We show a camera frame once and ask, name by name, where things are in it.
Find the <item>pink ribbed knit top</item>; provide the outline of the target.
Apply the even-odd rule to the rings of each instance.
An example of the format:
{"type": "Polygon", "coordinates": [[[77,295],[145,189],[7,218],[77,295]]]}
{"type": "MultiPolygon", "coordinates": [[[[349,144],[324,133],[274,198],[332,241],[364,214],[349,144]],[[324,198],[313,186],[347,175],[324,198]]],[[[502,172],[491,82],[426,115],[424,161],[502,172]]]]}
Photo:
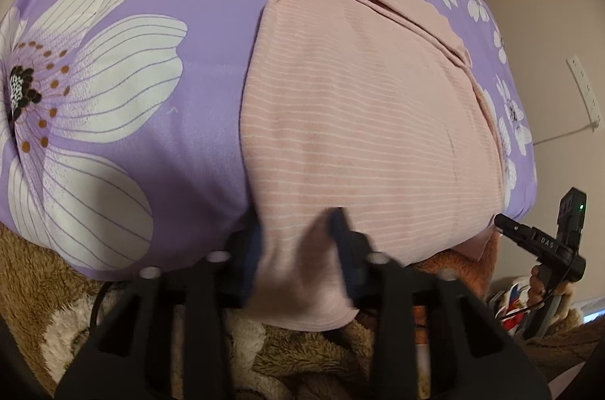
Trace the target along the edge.
{"type": "Polygon", "coordinates": [[[247,309],[269,325],[353,320],[333,207],[405,264],[449,248],[478,260],[504,207],[496,122],[424,0],[269,0],[240,137],[263,247],[247,309]]]}

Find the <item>brown fuzzy blanket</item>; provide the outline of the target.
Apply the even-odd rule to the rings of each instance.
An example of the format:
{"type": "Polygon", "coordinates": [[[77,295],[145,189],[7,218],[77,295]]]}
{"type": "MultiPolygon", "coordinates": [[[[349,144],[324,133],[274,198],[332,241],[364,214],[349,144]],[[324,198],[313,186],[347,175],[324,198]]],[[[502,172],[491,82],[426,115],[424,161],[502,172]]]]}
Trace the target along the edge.
{"type": "MultiPolygon", "coordinates": [[[[88,338],[98,282],[53,251],[1,231],[1,315],[42,391],[57,384],[88,338]]],[[[570,310],[526,346],[548,380],[585,362],[604,335],[598,318],[579,324],[570,310]]],[[[352,399],[369,373],[374,320],[359,315],[332,332],[291,332],[243,313],[226,314],[226,338],[239,399],[352,399]]]]}

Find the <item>purple floral bed sheet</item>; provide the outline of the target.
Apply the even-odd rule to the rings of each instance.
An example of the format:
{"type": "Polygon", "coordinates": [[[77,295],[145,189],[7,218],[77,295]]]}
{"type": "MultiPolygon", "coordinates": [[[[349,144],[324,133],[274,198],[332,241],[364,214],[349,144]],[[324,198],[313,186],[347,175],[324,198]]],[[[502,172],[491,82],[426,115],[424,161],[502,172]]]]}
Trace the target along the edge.
{"type": "MultiPolygon", "coordinates": [[[[504,212],[537,182],[482,0],[424,0],[461,37],[504,143],[504,212]]],[[[187,266],[250,199],[239,110],[267,0],[15,0],[1,24],[1,219],[87,277],[187,266]]]]}

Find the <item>white wall power strip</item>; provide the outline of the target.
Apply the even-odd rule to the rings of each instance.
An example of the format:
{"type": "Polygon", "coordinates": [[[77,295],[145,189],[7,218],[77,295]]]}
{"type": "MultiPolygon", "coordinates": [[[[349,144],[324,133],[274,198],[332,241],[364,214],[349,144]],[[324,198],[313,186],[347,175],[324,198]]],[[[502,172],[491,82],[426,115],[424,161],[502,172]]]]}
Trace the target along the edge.
{"type": "Polygon", "coordinates": [[[568,58],[566,62],[577,88],[579,89],[582,102],[586,108],[586,113],[589,115],[591,128],[593,131],[599,131],[604,126],[603,116],[592,83],[589,80],[588,73],[586,73],[578,56],[572,56],[571,58],[568,58]]]}

